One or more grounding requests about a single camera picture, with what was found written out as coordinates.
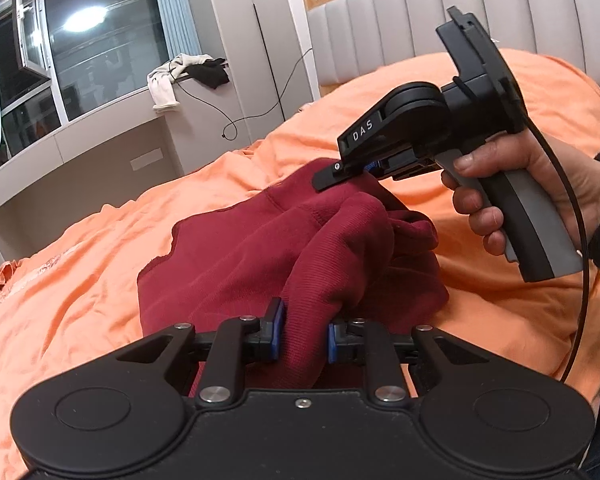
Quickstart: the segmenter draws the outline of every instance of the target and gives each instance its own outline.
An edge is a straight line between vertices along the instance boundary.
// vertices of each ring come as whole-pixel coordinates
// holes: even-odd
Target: metal screw
[[[398,402],[407,396],[407,392],[400,386],[380,386],[376,390],[376,398],[382,402]]]
[[[310,399],[298,399],[296,400],[296,408],[310,408],[311,407],[311,400]]]
[[[205,402],[225,402],[231,397],[231,392],[224,386],[207,386],[200,391],[200,399]]]

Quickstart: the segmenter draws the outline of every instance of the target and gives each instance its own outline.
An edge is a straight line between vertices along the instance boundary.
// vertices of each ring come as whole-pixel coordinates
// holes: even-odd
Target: headboard panel
[[[456,5],[498,46],[557,56],[600,85],[600,0],[304,0],[324,95],[379,66],[440,52],[435,28]]]

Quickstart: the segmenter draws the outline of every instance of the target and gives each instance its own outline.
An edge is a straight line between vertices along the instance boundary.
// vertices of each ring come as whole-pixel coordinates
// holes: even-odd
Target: hand
[[[582,210],[587,242],[600,225],[600,162],[573,146],[545,136],[557,155],[578,197]],[[567,232],[577,249],[580,236],[571,203],[557,172],[533,134],[525,130],[519,134],[503,135],[485,143],[469,155],[454,161],[456,171],[464,177],[481,178],[498,171],[526,169],[554,201]],[[488,253],[504,253],[505,236],[501,231],[504,217],[497,207],[482,209],[480,192],[460,186],[447,171],[442,172],[442,183],[454,190],[453,203],[460,214],[469,215],[469,226],[483,236]]]

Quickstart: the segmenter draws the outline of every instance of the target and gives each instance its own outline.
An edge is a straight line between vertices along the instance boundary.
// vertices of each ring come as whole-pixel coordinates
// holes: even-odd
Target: red garment
[[[138,275],[143,333],[184,321],[215,330],[229,317],[262,316],[281,296],[280,359],[248,370],[247,383],[307,388],[339,312],[397,333],[429,319],[448,299],[433,224],[368,173],[315,192],[315,171],[333,163],[314,160],[245,202],[178,222],[171,253]]]

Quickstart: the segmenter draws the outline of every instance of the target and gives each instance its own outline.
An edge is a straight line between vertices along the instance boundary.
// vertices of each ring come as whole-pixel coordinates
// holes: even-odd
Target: orange blanket
[[[600,89],[567,64],[505,51],[541,130],[594,155],[600,150]],[[446,54],[417,57],[362,76],[297,113],[250,149],[225,153],[198,172],[105,206],[25,260],[0,292],[0,479],[25,470],[9,432],[16,398],[33,384],[141,337],[136,276],[167,254],[171,227],[190,215],[245,200],[319,156],[399,84],[446,84]],[[489,256],[457,215],[451,192],[430,173],[383,184],[427,214],[440,236],[436,253],[450,293],[432,323],[545,374],[558,374],[570,349],[581,277],[523,283],[516,265]],[[584,338],[570,383],[593,402],[600,389],[600,272],[592,268]]]

